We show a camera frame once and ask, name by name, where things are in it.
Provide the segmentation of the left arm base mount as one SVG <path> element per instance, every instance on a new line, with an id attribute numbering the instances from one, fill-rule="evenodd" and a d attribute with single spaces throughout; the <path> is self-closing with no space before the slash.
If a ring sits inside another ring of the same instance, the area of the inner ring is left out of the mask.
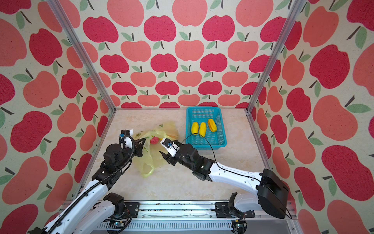
<path id="1" fill-rule="evenodd" d="M 103 199 L 104 207 L 109 207 L 111 211 L 108 218 L 126 218 L 135 217 L 137 218 L 139 213 L 139 202 L 128 202 L 124 200 L 124 197 L 115 193 L 109 193 Z"/>

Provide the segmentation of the yellow plastic bag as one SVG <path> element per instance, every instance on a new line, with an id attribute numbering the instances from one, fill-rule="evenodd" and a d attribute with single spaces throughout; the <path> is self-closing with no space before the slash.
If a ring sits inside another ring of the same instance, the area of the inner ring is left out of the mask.
<path id="1" fill-rule="evenodd" d="M 150 144 L 153 137 L 158 137 L 160 139 L 156 145 Z M 179 133 L 175 123 L 173 121 L 168 121 L 159 124 L 151 130 L 135 133 L 134 139 L 141 138 L 146 138 L 146 142 L 143 147 L 143 156 L 141 158 L 134 158 L 133 164 L 140 172 L 141 176 L 147 178 L 152 175 L 156 169 L 164 166 L 167 163 L 160 154 L 160 152 L 167 154 L 167 150 L 161 144 L 162 139 L 169 138 L 171 140 L 178 140 Z"/>

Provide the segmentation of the red toy apple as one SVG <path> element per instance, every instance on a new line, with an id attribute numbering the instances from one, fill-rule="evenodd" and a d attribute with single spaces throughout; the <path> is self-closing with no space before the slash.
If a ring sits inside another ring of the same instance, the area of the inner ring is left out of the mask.
<path id="1" fill-rule="evenodd" d="M 160 141 L 160 139 L 156 136 L 154 136 L 151 141 L 150 141 L 150 144 L 152 145 L 156 145 L 158 142 Z"/>

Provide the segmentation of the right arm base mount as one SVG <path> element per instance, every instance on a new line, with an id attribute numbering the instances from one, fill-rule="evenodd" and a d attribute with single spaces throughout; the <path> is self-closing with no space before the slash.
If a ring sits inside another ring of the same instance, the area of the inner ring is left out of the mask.
<path id="1" fill-rule="evenodd" d="M 216 213 L 218 218 L 254 218 L 255 212 L 253 210 L 248 210 L 246 212 L 241 212 L 234 207 L 234 199 L 238 193 L 233 193 L 228 202 L 216 202 L 215 208 L 212 209 Z"/>

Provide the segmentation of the orange yellow toy fruit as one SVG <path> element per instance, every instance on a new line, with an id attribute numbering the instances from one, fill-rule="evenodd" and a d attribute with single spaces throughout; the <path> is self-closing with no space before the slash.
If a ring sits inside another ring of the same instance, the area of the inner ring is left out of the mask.
<path id="1" fill-rule="evenodd" d="M 213 119 L 208 119 L 208 127 L 211 132 L 217 132 L 217 125 Z"/>

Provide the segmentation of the yellow toy banana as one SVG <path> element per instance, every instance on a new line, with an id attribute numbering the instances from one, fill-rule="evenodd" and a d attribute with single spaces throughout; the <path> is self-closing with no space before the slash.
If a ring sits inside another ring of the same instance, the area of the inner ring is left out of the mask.
<path id="1" fill-rule="evenodd" d="M 205 137 L 206 135 L 206 130 L 207 130 L 207 125 L 205 122 L 202 122 L 200 124 L 200 128 L 199 128 L 199 135 L 200 137 Z"/>
<path id="2" fill-rule="evenodd" d="M 194 122 L 191 126 L 191 133 L 193 135 L 196 135 L 199 133 L 199 124 L 197 122 Z"/>

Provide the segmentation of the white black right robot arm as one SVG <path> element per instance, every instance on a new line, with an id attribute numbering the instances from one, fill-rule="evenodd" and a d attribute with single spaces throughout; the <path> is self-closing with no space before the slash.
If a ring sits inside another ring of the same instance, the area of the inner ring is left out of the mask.
<path id="1" fill-rule="evenodd" d="M 280 178 L 269 169 L 262 172 L 247 172 L 227 167 L 215 160 L 201 156 L 189 143 L 165 138 L 161 145 L 167 153 L 163 158 L 171 165 L 177 163 L 189 168 L 198 179 L 226 183 L 257 196 L 250 204 L 258 204 L 272 217 L 284 219 L 291 217 L 287 209 L 289 189 Z"/>

